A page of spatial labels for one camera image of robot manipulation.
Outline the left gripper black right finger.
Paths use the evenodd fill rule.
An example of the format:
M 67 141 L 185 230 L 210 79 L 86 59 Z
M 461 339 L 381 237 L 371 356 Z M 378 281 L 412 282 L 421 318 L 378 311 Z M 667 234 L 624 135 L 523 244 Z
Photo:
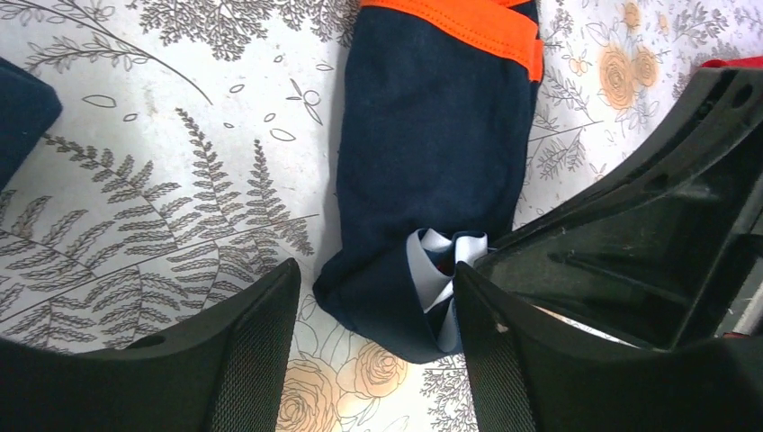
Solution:
M 466 264 L 453 282 L 482 431 L 762 428 L 760 337 L 653 352 L 568 325 Z

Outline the navy underwear orange trim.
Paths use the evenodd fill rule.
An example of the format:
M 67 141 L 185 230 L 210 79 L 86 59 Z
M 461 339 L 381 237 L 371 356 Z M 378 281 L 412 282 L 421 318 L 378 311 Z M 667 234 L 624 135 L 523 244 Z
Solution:
M 533 1 L 361 2 L 324 311 L 414 364 L 460 352 L 454 268 L 511 229 L 542 78 Z

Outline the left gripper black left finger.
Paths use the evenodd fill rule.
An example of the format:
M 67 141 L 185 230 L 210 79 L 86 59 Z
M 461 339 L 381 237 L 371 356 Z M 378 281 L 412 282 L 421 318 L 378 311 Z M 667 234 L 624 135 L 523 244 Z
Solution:
M 4 431 L 272 431 L 301 288 L 293 259 L 123 349 L 3 340 Z

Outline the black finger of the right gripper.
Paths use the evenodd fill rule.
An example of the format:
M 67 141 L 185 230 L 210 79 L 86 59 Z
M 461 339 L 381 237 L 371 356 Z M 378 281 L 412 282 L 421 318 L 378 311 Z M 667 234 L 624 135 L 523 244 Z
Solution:
M 762 72 L 702 67 L 608 175 L 497 240 L 476 270 L 623 342 L 672 350 L 762 314 Z

